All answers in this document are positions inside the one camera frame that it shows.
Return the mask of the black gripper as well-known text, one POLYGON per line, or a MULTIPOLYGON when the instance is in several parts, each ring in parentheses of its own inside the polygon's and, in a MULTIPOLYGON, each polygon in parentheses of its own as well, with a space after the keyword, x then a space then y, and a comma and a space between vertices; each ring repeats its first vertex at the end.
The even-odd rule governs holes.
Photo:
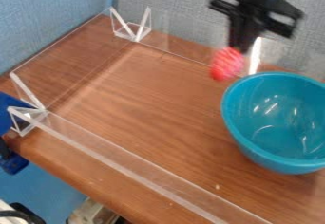
POLYGON ((266 30, 289 38, 303 17, 287 0, 211 0, 210 8, 229 16, 229 46, 242 53, 266 30))

